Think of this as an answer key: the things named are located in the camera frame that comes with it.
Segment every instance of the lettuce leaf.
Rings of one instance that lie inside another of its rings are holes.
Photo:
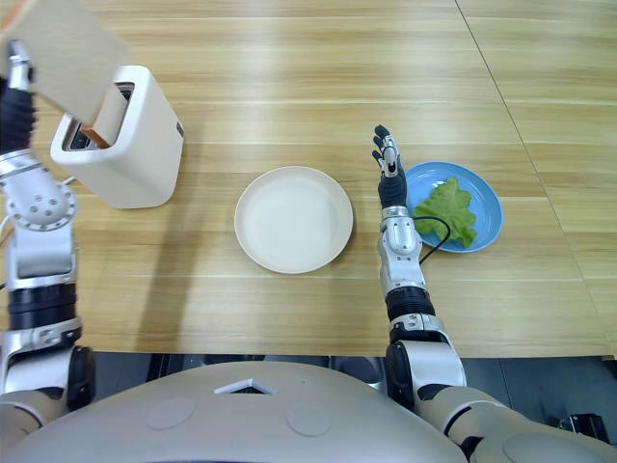
[[[444,219],[450,226],[452,233],[450,240],[459,240],[464,248],[478,235],[471,226],[475,224],[475,214],[469,212],[471,203],[469,191],[459,189],[459,182],[455,177],[450,177],[446,183],[442,183],[431,193],[431,197],[414,209],[414,216],[434,215]],[[418,233],[429,234],[434,231],[440,239],[444,239],[447,229],[437,220],[416,221]]]

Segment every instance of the power cord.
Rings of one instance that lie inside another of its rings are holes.
[[[73,181],[75,181],[75,177],[69,177],[66,180],[63,180],[63,184],[68,185],[69,183],[72,183]],[[6,215],[4,219],[2,219],[2,221],[0,222],[0,244],[2,244],[4,240],[11,235],[11,233],[9,232],[6,236],[4,236],[4,228],[7,227],[7,224],[9,223],[9,219],[10,217]],[[4,289],[4,286],[6,286],[5,282],[0,283],[0,290]]]
[[[427,260],[435,251],[437,251],[438,249],[440,249],[443,246],[445,241],[450,239],[450,234],[452,233],[452,229],[450,228],[449,225],[447,225],[447,222],[445,222],[444,219],[442,219],[440,217],[435,217],[434,215],[422,215],[422,216],[419,216],[419,217],[414,217],[414,220],[437,220],[438,222],[441,222],[445,226],[445,229],[447,230],[447,232],[445,234],[445,238],[442,241],[440,241],[437,244],[437,246],[435,246],[428,253],[426,253],[426,256],[424,256],[422,259],[420,259],[420,265],[422,265],[422,263],[425,260]]]

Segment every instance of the wood grain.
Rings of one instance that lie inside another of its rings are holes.
[[[115,210],[78,182],[83,342],[101,350],[383,355],[372,127],[411,166],[469,166],[501,197],[501,237],[436,253],[432,298],[464,356],[611,352],[570,242],[456,3],[361,0],[88,4],[152,69],[186,129],[163,206]],[[48,159],[60,115],[40,104]],[[233,211],[259,174],[306,165],[355,212],[338,259],[285,276],[254,264]],[[66,174],[57,166],[52,172]]]
[[[617,353],[617,5],[460,4]]]

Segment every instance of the robot finger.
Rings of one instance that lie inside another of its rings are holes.
[[[385,138],[389,136],[389,130],[387,130],[384,126],[382,125],[377,125],[375,127],[375,134],[379,137],[379,138]]]

